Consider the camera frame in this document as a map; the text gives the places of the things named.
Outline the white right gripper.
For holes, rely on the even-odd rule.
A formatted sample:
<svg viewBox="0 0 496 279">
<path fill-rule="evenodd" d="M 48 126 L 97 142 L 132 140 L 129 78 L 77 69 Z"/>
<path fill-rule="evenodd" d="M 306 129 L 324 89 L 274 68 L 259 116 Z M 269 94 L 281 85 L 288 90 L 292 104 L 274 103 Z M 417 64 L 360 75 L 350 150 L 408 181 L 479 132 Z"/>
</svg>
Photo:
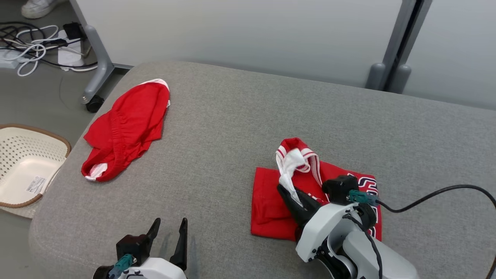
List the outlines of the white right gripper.
<svg viewBox="0 0 496 279">
<path fill-rule="evenodd" d="M 344 219 L 344 215 L 351 214 L 359 223 L 360 217 L 355 211 L 358 203 L 349 205 L 337 205 L 329 203 L 321 204 L 299 188 L 295 188 L 299 202 L 295 201 L 290 192 L 283 186 L 278 185 L 277 191 L 280 194 L 286 208 L 289 210 L 292 219 L 299 228 L 303 229 L 299 242 L 296 245 L 298 256 L 309 262 L 310 258 L 317 255 L 320 246 L 329 249 L 329 255 L 337 258 L 342 263 L 351 263 L 345 256 L 338 255 L 337 250 L 342 247 L 343 241 L 352 231 L 358 231 L 358 227 L 353 221 Z"/>
</svg>

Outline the red white striped jersey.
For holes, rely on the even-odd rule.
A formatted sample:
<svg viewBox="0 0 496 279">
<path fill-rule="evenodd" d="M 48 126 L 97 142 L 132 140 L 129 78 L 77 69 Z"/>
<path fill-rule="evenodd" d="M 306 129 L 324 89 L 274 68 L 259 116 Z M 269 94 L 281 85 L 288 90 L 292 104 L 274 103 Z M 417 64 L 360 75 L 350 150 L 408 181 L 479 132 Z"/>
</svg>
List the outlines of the red white striped jersey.
<svg viewBox="0 0 496 279">
<path fill-rule="evenodd" d="M 329 203 L 329 194 L 322 190 L 323 183 L 339 176 L 354 176 L 361 192 L 379 194 L 374 176 L 321 161 L 300 138 L 281 142 L 276 163 L 277 170 L 258 167 L 255 171 L 250 231 L 256 236 L 296 241 L 297 224 L 277 190 L 280 181 L 291 196 L 298 188 L 321 205 Z"/>
</svg>

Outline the black caster wheel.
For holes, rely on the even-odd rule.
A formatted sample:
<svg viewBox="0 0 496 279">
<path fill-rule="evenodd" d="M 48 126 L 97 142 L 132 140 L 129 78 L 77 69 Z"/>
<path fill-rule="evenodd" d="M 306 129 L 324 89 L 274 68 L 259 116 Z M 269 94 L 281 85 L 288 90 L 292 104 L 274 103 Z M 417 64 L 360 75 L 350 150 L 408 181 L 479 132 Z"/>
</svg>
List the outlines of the black caster wheel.
<svg viewBox="0 0 496 279">
<path fill-rule="evenodd" d="M 88 112 L 97 113 L 104 102 L 104 98 L 100 97 L 99 95 L 95 95 L 88 103 L 85 104 L 85 106 Z"/>
</svg>

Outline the grey partition post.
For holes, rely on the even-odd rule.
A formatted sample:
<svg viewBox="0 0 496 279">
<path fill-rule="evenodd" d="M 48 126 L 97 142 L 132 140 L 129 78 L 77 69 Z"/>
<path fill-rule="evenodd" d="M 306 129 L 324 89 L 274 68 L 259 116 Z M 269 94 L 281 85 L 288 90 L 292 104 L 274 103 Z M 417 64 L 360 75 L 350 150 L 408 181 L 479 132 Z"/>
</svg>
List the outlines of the grey partition post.
<svg viewBox="0 0 496 279">
<path fill-rule="evenodd" d="M 402 94 L 412 72 L 409 55 L 433 0 L 401 0 L 382 62 L 370 67 L 365 88 Z"/>
</svg>

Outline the grey metal desk frame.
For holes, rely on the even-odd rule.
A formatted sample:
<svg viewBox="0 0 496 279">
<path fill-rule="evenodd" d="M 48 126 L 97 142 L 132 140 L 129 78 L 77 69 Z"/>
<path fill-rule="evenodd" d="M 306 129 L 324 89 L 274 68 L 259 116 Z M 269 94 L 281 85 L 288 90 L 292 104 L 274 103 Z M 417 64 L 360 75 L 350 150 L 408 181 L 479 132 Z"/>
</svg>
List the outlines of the grey metal desk frame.
<svg viewBox="0 0 496 279">
<path fill-rule="evenodd" d="M 97 69 L 95 70 L 94 76 L 89 81 L 80 98 L 81 103 L 86 104 L 92 99 L 92 97 L 98 95 L 99 90 L 101 90 L 102 86 L 107 82 L 108 78 L 115 69 L 129 71 L 132 66 L 113 64 L 97 30 L 87 23 L 77 0 L 69 0 L 69 2 L 76 12 L 80 23 L 82 24 L 82 28 L 84 29 L 97 59 Z"/>
</svg>

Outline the white shoe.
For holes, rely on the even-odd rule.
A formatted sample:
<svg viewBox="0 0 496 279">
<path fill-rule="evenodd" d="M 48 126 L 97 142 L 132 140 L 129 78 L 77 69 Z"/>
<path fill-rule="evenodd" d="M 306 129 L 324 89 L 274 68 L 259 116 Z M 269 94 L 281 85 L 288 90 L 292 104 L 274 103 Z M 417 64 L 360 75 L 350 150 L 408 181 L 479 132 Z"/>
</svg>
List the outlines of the white shoe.
<svg viewBox="0 0 496 279">
<path fill-rule="evenodd" d="M 21 14 L 28 19 L 42 18 L 52 12 L 58 3 L 58 0 L 27 0 L 21 7 Z"/>
</svg>

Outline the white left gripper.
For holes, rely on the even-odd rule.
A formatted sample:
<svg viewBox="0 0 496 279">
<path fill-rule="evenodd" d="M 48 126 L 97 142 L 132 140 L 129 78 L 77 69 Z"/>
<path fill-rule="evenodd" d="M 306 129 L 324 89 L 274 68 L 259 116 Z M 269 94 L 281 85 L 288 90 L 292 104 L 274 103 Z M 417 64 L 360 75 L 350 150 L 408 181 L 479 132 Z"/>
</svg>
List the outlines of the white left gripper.
<svg viewBox="0 0 496 279">
<path fill-rule="evenodd" d="M 156 218 L 147 232 L 148 248 L 151 248 L 161 224 Z M 187 279 L 184 270 L 188 259 L 188 220 L 183 218 L 179 226 L 179 238 L 169 261 L 164 258 L 148 258 L 142 265 L 130 267 L 117 279 Z"/>
</svg>

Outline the red shorts with white trim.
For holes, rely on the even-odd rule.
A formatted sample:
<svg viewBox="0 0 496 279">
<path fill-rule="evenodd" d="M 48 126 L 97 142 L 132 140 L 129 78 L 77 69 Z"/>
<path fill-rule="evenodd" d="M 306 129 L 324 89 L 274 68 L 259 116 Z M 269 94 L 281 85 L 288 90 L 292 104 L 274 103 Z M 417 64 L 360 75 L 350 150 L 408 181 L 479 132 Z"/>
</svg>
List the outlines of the red shorts with white trim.
<svg viewBox="0 0 496 279">
<path fill-rule="evenodd" d="M 120 175 L 161 138 L 169 108 L 166 81 L 153 79 L 134 86 L 97 118 L 84 135 L 92 150 L 82 164 L 83 177 L 105 182 Z"/>
</svg>

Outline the black power adapter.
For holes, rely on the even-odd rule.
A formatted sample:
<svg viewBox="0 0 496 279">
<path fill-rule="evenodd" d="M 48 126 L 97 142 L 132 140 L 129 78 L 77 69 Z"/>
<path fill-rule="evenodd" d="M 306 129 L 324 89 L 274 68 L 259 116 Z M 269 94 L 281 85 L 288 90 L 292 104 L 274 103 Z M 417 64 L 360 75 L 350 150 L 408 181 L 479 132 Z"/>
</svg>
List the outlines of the black power adapter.
<svg viewBox="0 0 496 279">
<path fill-rule="evenodd" d="M 71 23 L 64 24 L 62 27 L 63 27 L 63 30 L 66 33 L 67 38 L 69 40 L 76 40 L 76 39 L 84 39 L 85 38 L 81 26 L 82 25 L 80 23 L 71 22 Z"/>
</svg>

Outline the white laundry basket brown rim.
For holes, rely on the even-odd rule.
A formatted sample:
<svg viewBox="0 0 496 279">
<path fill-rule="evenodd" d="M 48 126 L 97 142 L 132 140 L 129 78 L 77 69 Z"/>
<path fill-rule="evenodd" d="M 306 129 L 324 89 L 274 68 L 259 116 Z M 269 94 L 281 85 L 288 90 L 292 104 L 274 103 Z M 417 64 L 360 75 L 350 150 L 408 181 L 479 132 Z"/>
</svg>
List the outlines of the white laundry basket brown rim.
<svg viewBox="0 0 496 279">
<path fill-rule="evenodd" d="M 37 203 L 71 152 L 65 138 L 36 127 L 0 125 L 0 208 Z"/>
</svg>

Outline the white power strip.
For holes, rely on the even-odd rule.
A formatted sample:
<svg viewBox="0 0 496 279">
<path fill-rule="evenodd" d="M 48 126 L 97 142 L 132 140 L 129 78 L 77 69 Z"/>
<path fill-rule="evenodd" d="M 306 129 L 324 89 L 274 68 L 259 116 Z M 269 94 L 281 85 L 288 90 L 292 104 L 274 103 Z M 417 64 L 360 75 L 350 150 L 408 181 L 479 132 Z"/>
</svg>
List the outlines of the white power strip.
<svg viewBox="0 0 496 279">
<path fill-rule="evenodd" d="M 19 69 L 27 62 L 30 60 L 21 55 L 21 52 L 12 49 L 0 49 L 0 69 Z"/>
</svg>

